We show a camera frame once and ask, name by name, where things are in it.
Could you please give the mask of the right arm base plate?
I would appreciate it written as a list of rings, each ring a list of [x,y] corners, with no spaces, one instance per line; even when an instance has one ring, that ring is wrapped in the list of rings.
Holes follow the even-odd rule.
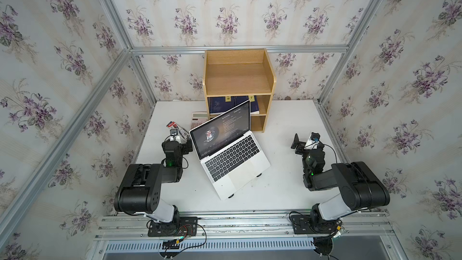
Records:
[[[310,215],[303,215],[300,213],[291,213],[289,221],[296,235],[309,235],[309,234],[336,234],[342,226],[341,219],[338,220],[323,220],[322,218],[316,219]]]

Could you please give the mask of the silver laptop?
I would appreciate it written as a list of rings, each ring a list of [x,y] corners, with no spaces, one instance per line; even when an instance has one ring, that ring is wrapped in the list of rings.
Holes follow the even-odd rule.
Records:
[[[232,179],[249,179],[270,168],[251,131],[251,102],[246,100],[190,131],[197,156],[220,200],[236,193]]]

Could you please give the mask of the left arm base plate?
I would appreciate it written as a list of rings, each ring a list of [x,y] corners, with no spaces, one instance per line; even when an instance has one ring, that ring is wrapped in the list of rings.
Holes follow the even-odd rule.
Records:
[[[180,217],[170,223],[147,223],[149,237],[186,237],[196,236],[198,228],[197,217]]]

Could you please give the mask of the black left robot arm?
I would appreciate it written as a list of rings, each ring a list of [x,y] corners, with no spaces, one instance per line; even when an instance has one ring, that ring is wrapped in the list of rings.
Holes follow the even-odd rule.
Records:
[[[179,225],[178,208],[161,199],[162,184],[181,180],[184,156],[192,141],[173,138],[162,143],[165,158],[159,164],[130,164],[114,197],[114,209],[127,215],[143,215],[154,223]]]

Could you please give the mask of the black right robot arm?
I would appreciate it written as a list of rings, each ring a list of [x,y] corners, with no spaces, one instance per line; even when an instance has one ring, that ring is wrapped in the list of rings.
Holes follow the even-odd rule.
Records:
[[[311,225],[330,223],[356,211],[390,203],[387,188],[363,161],[334,163],[325,170],[326,146],[315,132],[306,142],[295,134],[291,144],[291,149],[302,156],[303,184],[309,191],[339,189],[338,195],[312,207]]]

